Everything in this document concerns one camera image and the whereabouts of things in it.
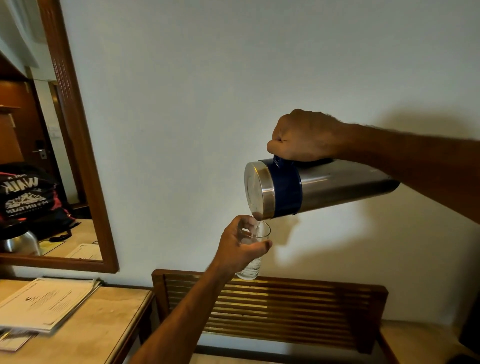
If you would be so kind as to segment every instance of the mirror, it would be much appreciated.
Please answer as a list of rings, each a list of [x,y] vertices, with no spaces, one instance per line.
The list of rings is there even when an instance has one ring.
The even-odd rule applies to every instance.
[[[60,3],[0,19],[0,263],[116,272]]]

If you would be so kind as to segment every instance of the reflected thermos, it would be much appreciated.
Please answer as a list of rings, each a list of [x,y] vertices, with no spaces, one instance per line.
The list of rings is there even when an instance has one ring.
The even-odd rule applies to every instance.
[[[400,183],[375,168],[338,159],[275,156],[245,167],[245,193],[258,221],[387,194]]]

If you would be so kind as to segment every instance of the slatted wooden backrest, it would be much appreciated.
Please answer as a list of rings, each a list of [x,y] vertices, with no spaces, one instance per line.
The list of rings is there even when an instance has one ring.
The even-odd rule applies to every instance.
[[[202,273],[152,273],[160,320]],[[335,346],[371,353],[388,291],[383,286],[258,277],[224,287],[204,331],[243,338]]]

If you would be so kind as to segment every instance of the wooden mirror frame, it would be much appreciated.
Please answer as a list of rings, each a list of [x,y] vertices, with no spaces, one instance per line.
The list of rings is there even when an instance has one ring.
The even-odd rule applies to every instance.
[[[70,53],[60,0],[37,1],[60,95],[64,101],[65,123],[71,134],[103,261],[2,253],[0,254],[0,264],[116,273],[119,271],[117,253]]]

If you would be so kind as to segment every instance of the door handle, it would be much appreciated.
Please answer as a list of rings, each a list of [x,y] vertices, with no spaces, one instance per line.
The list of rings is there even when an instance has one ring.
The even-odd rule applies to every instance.
[[[47,151],[45,149],[37,149],[32,151],[32,153],[39,153],[41,159],[47,159]]]

